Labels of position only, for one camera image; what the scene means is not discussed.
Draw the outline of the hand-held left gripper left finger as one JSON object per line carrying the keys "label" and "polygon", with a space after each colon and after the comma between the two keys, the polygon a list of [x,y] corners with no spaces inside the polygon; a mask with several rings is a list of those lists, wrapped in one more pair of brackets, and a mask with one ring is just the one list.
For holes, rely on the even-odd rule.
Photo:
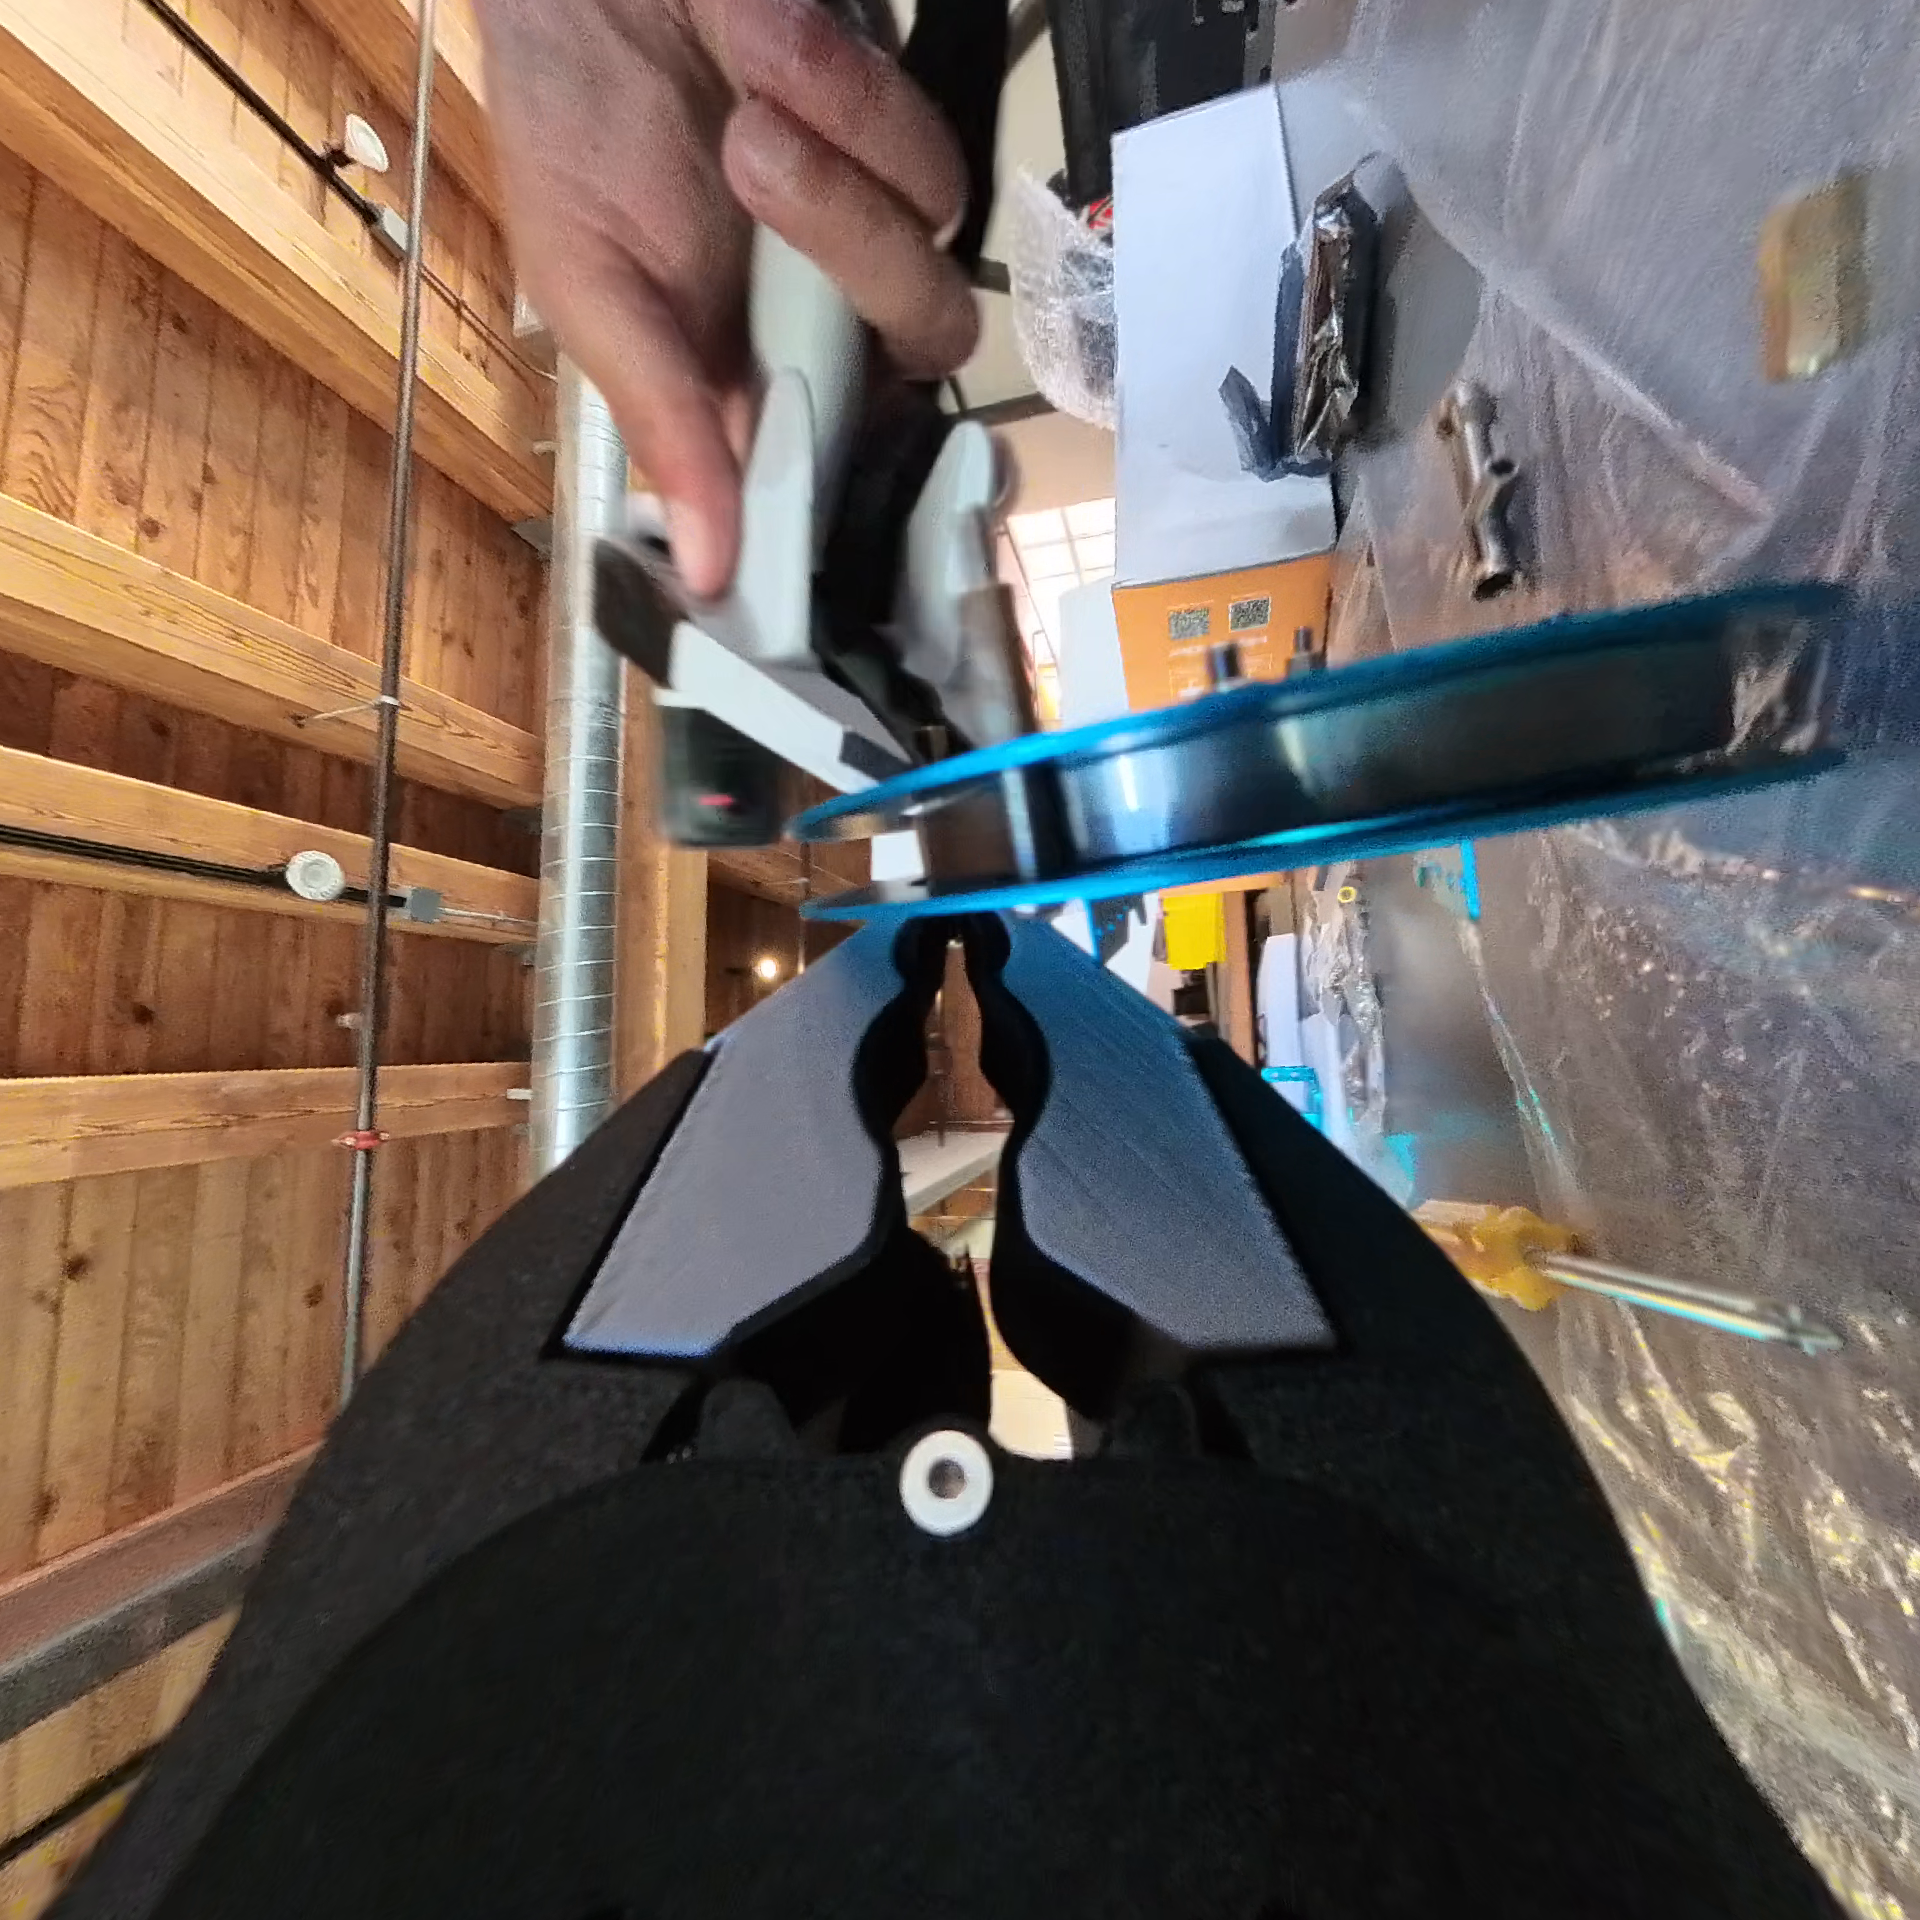
{"label": "hand-held left gripper left finger", "polygon": [[944,975],[942,923],[864,928],[726,1029],[562,1347],[718,1361],[855,1273],[906,1220],[897,1127]]}

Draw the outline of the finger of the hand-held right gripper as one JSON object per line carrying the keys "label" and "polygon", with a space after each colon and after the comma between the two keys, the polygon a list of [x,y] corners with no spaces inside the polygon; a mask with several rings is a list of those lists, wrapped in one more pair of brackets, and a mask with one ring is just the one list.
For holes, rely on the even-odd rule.
{"label": "finger of the hand-held right gripper", "polygon": [[666,706],[697,708],[819,781],[889,781],[910,768],[871,706],[817,666],[762,664],[680,617]]}
{"label": "finger of the hand-held right gripper", "polygon": [[948,753],[987,749],[1040,731],[1040,705],[1003,584],[936,592],[916,612],[916,677],[939,708]]}

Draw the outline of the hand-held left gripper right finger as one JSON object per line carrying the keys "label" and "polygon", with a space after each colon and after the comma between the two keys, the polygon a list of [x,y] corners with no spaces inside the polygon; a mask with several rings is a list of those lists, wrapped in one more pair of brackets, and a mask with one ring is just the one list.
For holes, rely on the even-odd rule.
{"label": "hand-held left gripper right finger", "polygon": [[1322,1354],[1334,1325],[1174,1015],[1040,919],[966,917],[1015,1119],[992,1309],[1020,1361]]}

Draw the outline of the blue round turntable base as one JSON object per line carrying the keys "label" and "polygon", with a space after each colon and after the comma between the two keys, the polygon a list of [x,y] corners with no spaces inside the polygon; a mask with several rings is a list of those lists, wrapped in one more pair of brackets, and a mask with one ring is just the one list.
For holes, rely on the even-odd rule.
{"label": "blue round turntable base", "polygon": [[916,879],[804,901],[912,921],[1107,901],[1572,825],[1834,768],[1856,608],[1825,584],[1560,615],[1020,736],[812,808],[907,832]]}

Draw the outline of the person's right hand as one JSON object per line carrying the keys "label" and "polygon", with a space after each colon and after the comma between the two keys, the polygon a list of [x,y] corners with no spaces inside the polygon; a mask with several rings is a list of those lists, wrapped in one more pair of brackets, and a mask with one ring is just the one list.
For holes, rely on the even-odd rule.
{"label": "person's right hand", "polygon": [[958,128],[812,2],[479,4],[512,257],[603,395],[684,585],[732,587],[758,375],[758,229],[839,285],[900,372],[976,347]]}

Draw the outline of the bubble wrap bundle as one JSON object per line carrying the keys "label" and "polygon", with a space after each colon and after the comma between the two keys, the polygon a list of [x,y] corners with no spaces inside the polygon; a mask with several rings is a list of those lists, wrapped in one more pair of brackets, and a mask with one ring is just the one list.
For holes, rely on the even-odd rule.
{"label": "bubble wrap bundle", "polygon": [[1116,433],[1113,201],[1076,209],[1066,177],[1022,171],[999,209],[1015,339],[1035,391],[1058,413]]}

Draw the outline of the thin metal pipe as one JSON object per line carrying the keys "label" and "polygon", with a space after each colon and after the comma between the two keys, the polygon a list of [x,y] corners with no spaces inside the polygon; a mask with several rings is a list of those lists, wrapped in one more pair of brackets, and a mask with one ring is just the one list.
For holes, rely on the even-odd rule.
{"label": "thin metal pipe", "polygon": [[363,946],[359,976],[359,1026],[355,1052],[352,1127],[344,1149],[352,1160],[347,1229],[344,1249],[344,1347],[338,1404],[352,1400],[363,1372],[367,1297],[372,1232],[375,1156],[384,1145],[378,1124],[380,1044],[387,1019],[387,957],[393,912],[393,784],[399,773],[400,680],[404,610],[412,555],[415,433],[419,391],[420,304],[425,279],[425,192],[432,156],[439,4],[420,2],[417,13],[417,116],[408,177],[404,243],[400,252],[400,356],[396,421],[392,433],[392,499],[387,521],[387,577],[382,587],[382,652],[375,696],[375,756],[370,777],[370,842]]}

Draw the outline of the orange and white box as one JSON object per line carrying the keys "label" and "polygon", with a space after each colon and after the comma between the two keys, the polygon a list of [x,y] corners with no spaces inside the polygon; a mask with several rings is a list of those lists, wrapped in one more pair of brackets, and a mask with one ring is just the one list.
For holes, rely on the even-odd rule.
{"label": "orange and white box", "polygon": [[1116,567],[1128,705],[1209,689],[1209,649],[1284,677],[1326,629],[1336,500],[1280,451],[1298,261],[1280,96],[1249,88],[1116,136]]}

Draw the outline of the dark hardware bag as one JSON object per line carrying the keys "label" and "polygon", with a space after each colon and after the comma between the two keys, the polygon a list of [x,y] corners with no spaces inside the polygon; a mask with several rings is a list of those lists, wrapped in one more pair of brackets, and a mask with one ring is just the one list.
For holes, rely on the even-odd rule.
{"label": "dark hardware bag", "polygon": [[1369,419],[1382,211],[1364,191],[1367,154],[1323,187],[1282,249],[1266,391],[1231,369],[1219,385],[1240,466],[1256,480],[1326,477]]}

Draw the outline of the metal cross wrench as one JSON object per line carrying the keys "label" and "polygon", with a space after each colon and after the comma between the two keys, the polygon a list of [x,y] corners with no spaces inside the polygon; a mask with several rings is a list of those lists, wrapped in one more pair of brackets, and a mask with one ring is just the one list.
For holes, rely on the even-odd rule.
{"label": "metal cross wrench", "polygon": [[1456,480],[1464,579],[1480,603],[1520,581],[1520,544],[1510,520],[1520,469],[1498,448],[1495,426],[1498,404],[1481,385],[1462,378],[1448,386],[1436,433]]}

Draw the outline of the brass rectangular block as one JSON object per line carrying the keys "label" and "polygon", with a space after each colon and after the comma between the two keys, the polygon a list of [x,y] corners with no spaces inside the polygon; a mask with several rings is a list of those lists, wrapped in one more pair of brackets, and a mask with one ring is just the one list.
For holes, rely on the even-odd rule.
{"label": "brass rectangular block", "polygon": [[1807,381],[1851,356],[1867,335],[1867,183],[1844,171],[1776,203],[1761,229],[1761,369]]}

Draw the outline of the silver ventilation duct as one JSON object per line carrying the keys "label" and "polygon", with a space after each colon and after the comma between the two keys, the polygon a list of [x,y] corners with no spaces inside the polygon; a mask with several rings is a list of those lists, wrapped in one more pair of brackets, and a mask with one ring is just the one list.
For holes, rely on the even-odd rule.
{"label": "silver ventilation duct", "polygon": [[545,632],[545,794],[529,1132],[531,1176],[599,1127],[618,1061],[623,661],[593,615],[595,552],[627,499],[614,413],[560,359]]}

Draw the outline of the yellow-handled screwdriver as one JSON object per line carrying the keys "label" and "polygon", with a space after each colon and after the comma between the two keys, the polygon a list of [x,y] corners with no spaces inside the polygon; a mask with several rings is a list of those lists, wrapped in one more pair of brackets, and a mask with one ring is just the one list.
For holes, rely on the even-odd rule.
{"label": "yellow-handled screwdriver", "polygon": [[1843,1335],[1794,1304],[1595,1257],[1526,1208],[1432,1201],[1412,1219],[1478,1289],[1529,1313],[1576,1292],[1810,1359],[1843,1351]]}

